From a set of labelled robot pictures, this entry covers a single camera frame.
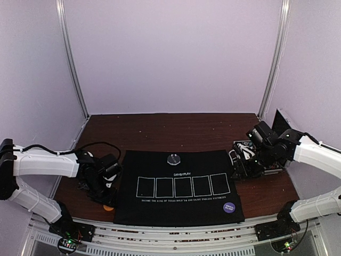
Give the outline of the clear round dealer button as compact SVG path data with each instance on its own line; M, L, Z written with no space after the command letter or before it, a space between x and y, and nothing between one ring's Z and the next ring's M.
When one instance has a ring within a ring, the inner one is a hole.
M171 166L176 166L180 164L181 162L181 157L178 154L170 154L167 157L167 163Z

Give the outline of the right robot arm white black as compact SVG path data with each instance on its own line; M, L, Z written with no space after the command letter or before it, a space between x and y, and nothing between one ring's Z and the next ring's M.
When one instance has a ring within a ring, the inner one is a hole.
M288 201L274 221L255 226L264 241L300 230L302 222L340 214L340 150L307 132L287 126L269 127L264 121L234 141L229 158L231 178L247 180L288 170L300 198Z

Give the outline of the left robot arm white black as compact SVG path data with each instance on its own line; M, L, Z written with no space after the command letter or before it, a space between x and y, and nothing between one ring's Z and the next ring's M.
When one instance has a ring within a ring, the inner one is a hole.
M90 242L94 226L73 220L67 206L32 187L38 181L66 177L85 186L90 200L114 208L117 190L113 184L122 173L119 156L96 157L85 146L71 151L53 151L43 145L22 147L6 138L1 142L1 200L12 201L42 217L49 231L67 242Z

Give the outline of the orange big blind button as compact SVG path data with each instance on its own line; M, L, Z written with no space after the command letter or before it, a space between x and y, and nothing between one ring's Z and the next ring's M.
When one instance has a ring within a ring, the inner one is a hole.
M107 206L107 205L103 205L103 208L104 208L106 211L113 211L113 210L115 209L114 207Z

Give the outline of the blue small blind button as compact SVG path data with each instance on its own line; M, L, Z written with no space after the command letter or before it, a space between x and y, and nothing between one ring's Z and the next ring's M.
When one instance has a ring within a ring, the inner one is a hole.
M232 202L227 202L223 205L223 210L228 214L234 213L236 210L236 205Z

